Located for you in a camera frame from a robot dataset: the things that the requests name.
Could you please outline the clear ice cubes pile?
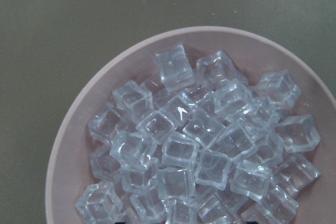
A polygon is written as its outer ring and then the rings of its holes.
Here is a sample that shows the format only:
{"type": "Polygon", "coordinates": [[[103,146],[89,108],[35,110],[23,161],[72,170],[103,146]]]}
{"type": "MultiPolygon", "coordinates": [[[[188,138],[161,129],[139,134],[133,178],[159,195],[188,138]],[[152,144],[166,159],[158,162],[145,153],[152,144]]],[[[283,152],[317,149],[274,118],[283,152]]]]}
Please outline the clear ice cubes pile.
{"type": "Polygon", "coordinates": [[[192,67],[184,46],[157,73],[113,90],[89,120],[95,184],[75,203],[84,223],[291,223],[320,177],[305,157],[313,117],[291,115],[301,91],[287,70],[255,86],[224,51],[192,67]]]}

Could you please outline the pink bowl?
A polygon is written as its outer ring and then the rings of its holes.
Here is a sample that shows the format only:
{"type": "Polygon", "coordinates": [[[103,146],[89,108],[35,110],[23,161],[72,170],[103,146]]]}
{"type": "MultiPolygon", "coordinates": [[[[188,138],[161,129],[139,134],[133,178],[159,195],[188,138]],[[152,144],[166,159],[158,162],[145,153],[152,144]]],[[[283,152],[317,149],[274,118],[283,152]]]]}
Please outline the pink bowl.
{"type": "Polygon", "coordinates": [[[106,64],[82,89],[57,133],[46,178],[48,223],[81,223],[74,204],[93,182],[88,155],[95,143],[86,124],[111,91],[132,79],[141,82],[156,70],[156,52],[184,44],[191,62],[222,49],[256,83],[264,72],[288,69],[302,94],[294,112],[312,114],[321,142],[311,161],[322,175],[299,197],[295,223],[335,223],[335,98],[321,79],[293,53],[247,31],[215,26],[189,27],[150,37],[106,64]]]}

